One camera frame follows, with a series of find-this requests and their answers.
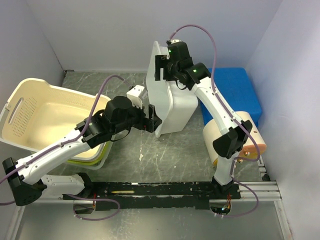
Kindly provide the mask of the blue plastic container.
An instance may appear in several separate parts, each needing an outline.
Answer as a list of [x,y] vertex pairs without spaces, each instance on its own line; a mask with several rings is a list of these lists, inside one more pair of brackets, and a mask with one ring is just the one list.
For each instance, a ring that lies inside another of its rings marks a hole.
[[243,67],[215,68],[214,83],[234,111],[249,113],[254,124],[259,125],[262,107]]

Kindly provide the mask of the large white plastic container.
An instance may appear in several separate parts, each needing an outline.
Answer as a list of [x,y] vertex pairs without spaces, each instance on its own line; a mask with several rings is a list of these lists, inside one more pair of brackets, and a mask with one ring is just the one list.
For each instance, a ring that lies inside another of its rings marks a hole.
[[155,106],[157,116],[162,124],[155,130],[155,136],[182,131],[198,106],[197,97],[188,89],[182,89],[183,85],[176,81],[163,79],[163,71],[160,72],[160,81],[156,81],[156,55],[167,55],[168,48],[159,45],[155,41],[146,75],[146,88],[148,100]]

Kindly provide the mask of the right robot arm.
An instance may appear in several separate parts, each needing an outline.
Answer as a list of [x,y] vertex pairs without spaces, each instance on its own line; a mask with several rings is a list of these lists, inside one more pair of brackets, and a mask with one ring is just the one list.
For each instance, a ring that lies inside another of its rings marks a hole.
[[221,136],[212,142],[218,156],[212,193],[216,198],[223,199],[234,182],[235,159],[243,149],[253,125],[235,113],[218,88],[213,86],[212,74],[207,67],[201,62],[193,63],[185,42],[175,39],[166,43],[167,53],[155,56],[155,80],[180,82],[205,105],[213,117]]

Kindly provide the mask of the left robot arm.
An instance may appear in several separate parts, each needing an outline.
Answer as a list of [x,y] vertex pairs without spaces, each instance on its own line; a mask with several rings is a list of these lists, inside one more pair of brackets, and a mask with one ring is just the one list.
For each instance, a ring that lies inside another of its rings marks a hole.
[[26,206],[38,200],[48,188],[42,177],[72,157],[109,142],[116,134],[131,128],[153,133],[162,120],[156,114],[155,106],[134,106],[126,96],[116,96],[108,101],[105,108],[91,113],[78,123],[62,140],[19,160],[8,157],[2,162],[5,176],[14,200],[12,204]]

